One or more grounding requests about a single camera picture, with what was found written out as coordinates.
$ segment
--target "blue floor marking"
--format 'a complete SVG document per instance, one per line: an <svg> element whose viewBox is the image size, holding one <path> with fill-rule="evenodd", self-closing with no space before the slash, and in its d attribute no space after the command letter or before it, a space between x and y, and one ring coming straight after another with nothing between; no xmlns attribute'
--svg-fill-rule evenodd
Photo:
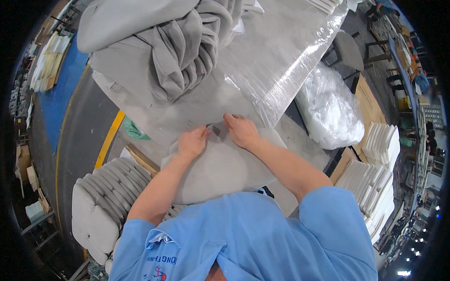
<svg viewBox="0 0 450 281"><path fill-rule="evenodd" d="M83 73L87 59L88 54L78 51L77 36L75 35L61 67L58 83L50 90L38 93L44 117L45 132L53 153L56 152L58 147L59 133L67 105Z"/></svg>

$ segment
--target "chair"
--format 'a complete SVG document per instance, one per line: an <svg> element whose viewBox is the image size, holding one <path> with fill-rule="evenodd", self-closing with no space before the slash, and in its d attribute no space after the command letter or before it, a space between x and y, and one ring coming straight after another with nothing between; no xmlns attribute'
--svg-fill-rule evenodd
<svg viewBox="0 0 450 281"><path fill-rule="evenodd" d="M333 67L338 64L343 64L348 67L356 69L355 72L345 77L344 80L347 80L355 75L358 75L362 71L369 69L373 66L373 64L364 64L363 58L361 56L358 45L356 44L354 38L359 36L360 33L356 32L353 35L350 35L346 32L338 32L336 37L333 40L333 46L328 50L321 61L325 62L325 59L331 54L333 50L336 51L337 61L328 65L329 67Z"/></svg>

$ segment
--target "ceiling light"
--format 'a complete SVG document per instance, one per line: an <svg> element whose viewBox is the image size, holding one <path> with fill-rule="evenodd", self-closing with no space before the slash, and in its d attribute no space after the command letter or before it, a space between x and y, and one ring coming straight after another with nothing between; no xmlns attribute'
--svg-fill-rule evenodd
<svg viewBox="0 0 450 281"><path fill-rule="evenodd" d="M398 271L397 275L399 275L399 276L409 276L409 275L411 275L411 271Z"/></svg>

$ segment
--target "white plastic bag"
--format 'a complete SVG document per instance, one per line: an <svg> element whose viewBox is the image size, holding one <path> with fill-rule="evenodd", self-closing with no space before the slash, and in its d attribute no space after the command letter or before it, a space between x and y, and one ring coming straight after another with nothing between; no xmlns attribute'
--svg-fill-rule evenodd
<svg viewBox="0 0 450 281"><path fill-rule="evenodd" d="M364 123L358 98L336 70L319 62L295 101L310 137L321 148L332 150L362 140Z"/></svg>

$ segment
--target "hand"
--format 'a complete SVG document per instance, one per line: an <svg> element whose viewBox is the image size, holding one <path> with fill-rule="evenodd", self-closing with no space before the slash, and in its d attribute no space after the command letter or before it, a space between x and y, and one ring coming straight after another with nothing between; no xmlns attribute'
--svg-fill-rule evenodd
<svg viewBox="0 0 450 281"><path fill-rule="evenodd" d="M261 138L255 123L242 115L225 113L223 124L228 128L233 142L242 148L249 149Z"/></svg>
<svg viewBox="0 0 450 281"><path fill-rule="evenodd" d="M178 154L189 161L197 158L205 148L206 138L211 130L205 125L193 128L189 132L182 133L178 137Z"/></svg>

